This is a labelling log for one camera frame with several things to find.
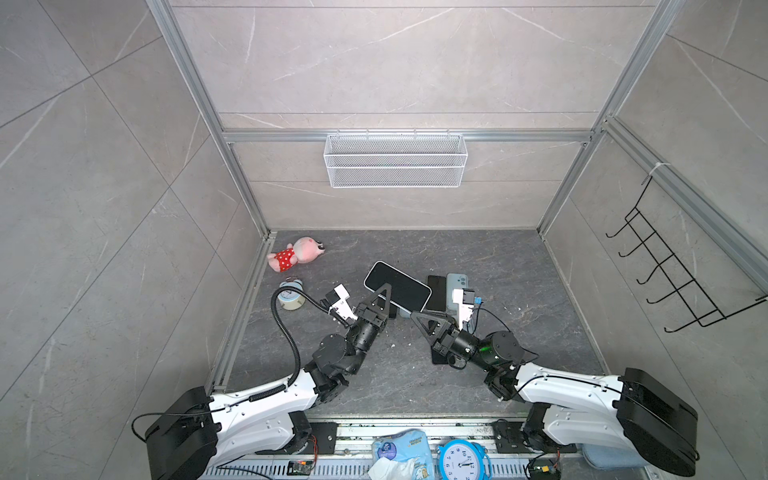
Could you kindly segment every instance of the purple logo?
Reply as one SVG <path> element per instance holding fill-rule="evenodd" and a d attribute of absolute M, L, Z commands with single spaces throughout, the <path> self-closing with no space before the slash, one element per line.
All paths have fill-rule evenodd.
<path fill-rule="evenodd" d="M 397 448 L 395 447 L 395 444 L 392 442 L 385 442 L 384 445 L 379 447 L 379 458 L 385 457 L 390 460 L 395 459 L 395 455 L 397 455 Z"/>

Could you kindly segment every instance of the pink plush toy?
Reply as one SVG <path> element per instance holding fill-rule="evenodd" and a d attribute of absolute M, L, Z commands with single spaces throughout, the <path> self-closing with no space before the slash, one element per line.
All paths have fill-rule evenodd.
<path fill-rule="evenodd" d="M 284 272 L 297 263 L 309 263 L 325 251 L 322 243 L 309 237 L 301 237 L 296 243 L 288 243 L 282 252 L 270 253 L 266 261 L 276 272 Z"/>

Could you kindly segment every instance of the white tissue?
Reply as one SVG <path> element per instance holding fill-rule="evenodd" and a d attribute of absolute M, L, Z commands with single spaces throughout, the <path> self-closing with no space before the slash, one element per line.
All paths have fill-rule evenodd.
<path fill-rule="evenodd" d="M 412 480 L 415 465 L 415 458 L 409 458 L 407 462 L 395 462 L 382 457 L 376 460 L 368 475 L 371 480 Z"/>

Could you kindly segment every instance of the blue wet wipes package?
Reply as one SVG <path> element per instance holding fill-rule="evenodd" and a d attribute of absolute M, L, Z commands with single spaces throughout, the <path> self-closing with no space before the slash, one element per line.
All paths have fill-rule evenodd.
<path fill-rule="evenodd" d="M 411 480 L 435 478 L 435 466 L 432 464 L 427 435 L 421 430 L 405 430 L 397 435 L 378 438 L 374 441 L 372 449 L 374 462 L 382 457 L 395 462 L 407 462 L 415 458 Z"/>

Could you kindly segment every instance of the black wire hook rack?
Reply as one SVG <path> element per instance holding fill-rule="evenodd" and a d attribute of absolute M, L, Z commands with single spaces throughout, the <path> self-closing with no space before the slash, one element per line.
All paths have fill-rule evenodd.
<path fill-rule="evenodd" d="M 694 323 L 698 323 L 699 326 L 702 326 L 702 327 L 711 326 L 711 325 L 714 325 L 715 323 L 722 322 L 725 319 L 728 319 L 728 318 L 730 318 L 732 316 L 735 316 L 735 315 L 737 315 L 739 313 L 742 313 L 744 310 L 748 310 L 748 309 L 750 309 L 750 308 L 752 308 L 754 306 L 760 305 L 761 303 L 768 302 L 768 295 L 763 295 L 763 296 L 755 299 L 755 302 L 752 303 L 751 305 L 745 306 L 744 308 L 739 309 L 736 312 L 731 313 L 730 315 L 726 315 L 725 313 L 723 313 L 723 310 L 721 310 L 717 306 L 717 304 L 714 302 L 714 300 L 712 300 L 712 298 L 710 297 L 709 293 L 707 293 L 707 291 L 699 284 L 698 280 L 696 280 L 696 278 L 691 274 L 691 272 L 683 264 L 683 262 L 680 261 L 680 258 L 677 256 L 677 254 L 674 251 L 672 251 L 672 249 L 670 248 L 669 244 L 667 244 L 667 241 L 659 234 L 659 232 L 656 230 L 656 228 L 654 228 L 654 225 L 651 222 L 648 221 L 648 219 L 643 215 L 643 213 L 638 208 L 638 205 L 640 205 L 640 200 L 643 199 L 643 195 L 645 195 L 646 190 L 648 190 L 648 186 L 650 185 L 650 181 L 653 180 L 653 177 L 646 177 L 646 180 L 647 180 L 647 184 L 645 185 L 645 188 L 643 189 L 642 193 L 640 194 L 640 197 L 637 199 L 637 202 L 632 207 L 632 210 L 630 210 L 629 213 L 624 216 L 624 225 L 618 230 L 618 232 L 614 233 L 613 235 L 608 235 L 606 233 L 605 236 L 608 237 L 608 238 L 616 237 L 619 233 L 621 233 L 622 230 L 624 230 L 625 228 L 629 227 L 632 230 L 632 232 L 634 233 L 634 235 L 637 237 L 637 239 L 640 241 L 640 243 L 635 248 L 633 248 L 629 253 L 619 252 L 619 257 L 622 257 L 622 258 L 629 257 L 632 253 L 636 252 L 637 249 L 639 249 L 640 247 L 644 247 L 645 250 L 650 255 L 650 257 L 656 263 L 656 266 L 650 272 L 650 274 L 648 275 L 648 278 L 646 278 L 643 281 L 640 281 L 640 279 L 635 279 L 637 281 L 637 283 L 640 284 L 640 285 L 644 285 L 645 283 L 648 283 L 648 281 L 651 279 L 651 277 L 657 272 L 657 270 L 659 270 L 660 272 L 662 272 L 664 274 L 664 276 L 667 278 L 667 280 L 669 281 L 670 285 L 673 288 L 673 290 L 671 292 L 669 292 L 667 295 L 662 296 L 658 300 L 650 301 L 649 299 L 645 299 L 645 301 L 648 302 L 649 304 L 659 303 L 659 302 L 661 302 L 663 300 L 666 300 L 670 296 L 673 296 L 676 293 L 680 297 L 680 300 L 682 300 L 683 303 L 685 304 L 685 307 L 688 308 L 688 311 L 690 312 L 690 314 L 692 316 L 694 316 L 693 320 L 691 320 L 690 322 L 688 322 L 688 323 L 686 323 L 686 324 L 684 324 L 682 326 L 677 327 L 676 329 L 668 329 L 667 327 L 664 327 L 664 332 L 666 332 L 666 333 L 679 332 L 680 330 L 684 329 L 687 326 L 693 325 Z M 631 224 L 632 220 L 634 220 L 634 219 L 636 219 L 638 217 L 641 218 L 642 220 L 644 220 L 645 223 L 649 226 L 649 228 L 651 230 L 650 235 L 646 236 L 645 238 L 641 237 L 640 234 L 635 229 L 635 227 L 633 227 L 632 224 Z M 665 258 L 663 258 L 662 260 L 659 260 L 656 257 L 656 255 L 654 255 L 654 253 L 650 251 L 650 248 L 648 248 L 648 245 L 646 244 L 646 242 L 649 241 L 653 237 L 656 237 L 658 240 L 660 240 L 661 243 L 663 243 L 664 246 L 667 248 L 667 250 L 670 252 L 670 254 L 668 256 L 666 256 Z M 680 264 L 681 267 L 683 267 L 683 269 L 685 270 L 685 273 L 690 278 L 690 280 L 688 280 L 687 282 L 683 283 L 680 286 L 675 285 L 675 282 L 672 280 L 672 278 L 670 277 L 669 273 L 664 269 L 664 264 L 667 261 L 672 260 L 672 259 L 675 259 L 677 261 L 677 263 Z M 707 298 L 707 300 L 710 301 L 710 303 L 714 307 L 711 311 L 709 311 L 709 312 L 707 312 L 707 313 L 705 313 L 705 314 L 703 314 L 701 316 L 698 316 L 694 312 L 694 309 L 692 309 L 690 307 L 688 302 L 685 300 L 685 297 L 683 297 L 683 294 L 680 292 L 684 287 L 689 286 L 689 285 L 693 285 L 694 288 L 699 289 L 699 291 L 704 294 L 704 296 Z M 705 319 L 707 317 L 710 317 L 710 316 L 712 316 L 715 313 L 717 315 L 719 315 L 720 318 L 714 320 L 713 322 L 702 323 L 703 319 Z"/>

